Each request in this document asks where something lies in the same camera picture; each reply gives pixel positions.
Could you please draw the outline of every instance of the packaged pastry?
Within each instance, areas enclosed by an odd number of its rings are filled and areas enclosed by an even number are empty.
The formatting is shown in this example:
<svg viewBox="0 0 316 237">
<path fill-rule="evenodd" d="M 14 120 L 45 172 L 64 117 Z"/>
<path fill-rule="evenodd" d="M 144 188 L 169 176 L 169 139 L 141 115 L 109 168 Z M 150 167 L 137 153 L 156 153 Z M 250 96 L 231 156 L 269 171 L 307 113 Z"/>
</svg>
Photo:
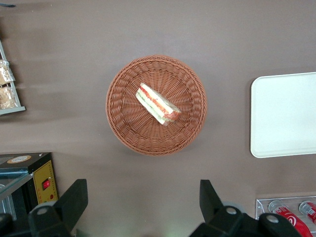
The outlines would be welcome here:
<svg viewBox="0 0 316 237">
<path fill-rule="evenodd" d="M 136 98 L 163 125 L 175 122 L 181 115 L 178 107 L 144 83 L 140 84 Z"/>
<path fill-rule="evenodd" d="M 0 109 L 18 107 L 12 87 L 0 87 Z"/>
<path fill-rule="evenodd" d="M 9 67 L 9 62 L 0 59 L 0 85 L 4 85 L 14 81 L 12 71 Z"/>
</svg>

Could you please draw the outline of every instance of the soda can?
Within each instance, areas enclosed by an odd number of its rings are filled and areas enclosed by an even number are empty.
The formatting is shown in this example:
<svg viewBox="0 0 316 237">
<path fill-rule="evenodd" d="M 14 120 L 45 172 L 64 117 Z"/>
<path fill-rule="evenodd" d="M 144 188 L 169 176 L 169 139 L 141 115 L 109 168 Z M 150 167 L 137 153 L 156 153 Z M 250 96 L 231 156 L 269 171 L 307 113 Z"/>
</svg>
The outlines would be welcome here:
<svg viewBox="0 0 316 237">
<path fill-rule="evenodd" d="M 314 203 L 304 201 L 299 205 L 298 210 L 316 224 L 316 205 Z"/>
<path fill-rule="evenodd" d="M 284 204 L 281 200 L 274 200 L 270 202 L 269 211 L 285 217 L 294 228 L 301 234 L 303 237 L 313 237 L 312 233 L 308 229 L 307 225 L 298 218 L 293 212 L 288 209 L 288 206 Z"/>
</svg>

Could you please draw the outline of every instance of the sandwich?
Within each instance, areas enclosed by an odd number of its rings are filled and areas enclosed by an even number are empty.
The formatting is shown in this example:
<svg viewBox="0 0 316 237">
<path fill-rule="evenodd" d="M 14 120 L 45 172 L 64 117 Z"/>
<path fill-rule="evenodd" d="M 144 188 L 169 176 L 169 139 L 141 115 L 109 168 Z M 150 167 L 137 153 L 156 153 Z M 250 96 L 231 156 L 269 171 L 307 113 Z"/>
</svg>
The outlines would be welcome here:
<svg viewBox="0 0 316 237">
<path fill-rule="evenodd" d="M 163 125 L 175 122 L 181 115 L 181 111 L 177 106 L 144 83 L 140 84 L 136 92 L 136 98 Z"/>
</svg>

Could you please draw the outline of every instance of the red switch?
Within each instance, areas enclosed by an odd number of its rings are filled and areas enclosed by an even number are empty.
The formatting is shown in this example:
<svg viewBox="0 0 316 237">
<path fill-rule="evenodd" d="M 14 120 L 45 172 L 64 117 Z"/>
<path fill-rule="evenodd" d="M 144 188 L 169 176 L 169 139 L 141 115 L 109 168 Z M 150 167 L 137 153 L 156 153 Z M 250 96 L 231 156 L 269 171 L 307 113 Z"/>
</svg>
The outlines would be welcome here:
<svg viewBox="0 0 316 237">
<path fill-rule="evenodd" d="M 43 191 L 47 189 L 50 186 L 49 179 L 46 179 L 41 185 L 43 187 Z"/>
</svg>

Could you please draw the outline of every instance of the label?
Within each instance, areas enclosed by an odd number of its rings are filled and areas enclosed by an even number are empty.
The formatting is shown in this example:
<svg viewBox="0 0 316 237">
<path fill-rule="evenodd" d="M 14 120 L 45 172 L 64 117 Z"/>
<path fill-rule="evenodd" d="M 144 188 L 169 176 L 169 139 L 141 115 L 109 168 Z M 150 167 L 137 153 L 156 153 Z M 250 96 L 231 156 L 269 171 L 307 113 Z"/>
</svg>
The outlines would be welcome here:
<svg viewBox="0 0 316 237">
<path fill-rule="evenodd" d="M 7 161 L 8 164 L 16 164 L 20 162 L 24 162 L 28 159 L 30 159 L 31 156 L 20 156 L 20 157 L 15 157 Z"/>
<path fill-rule="evenodd" d="M 303 221 L 301 221 L 294 213 L 290 212 L 285 206 L 278 207 L 274 210 L 274 213 L 279 214 L 285 217 L 294 228 L 301 234 L 303 237 L 313 237 L 308 227 Z"/>
</svg>

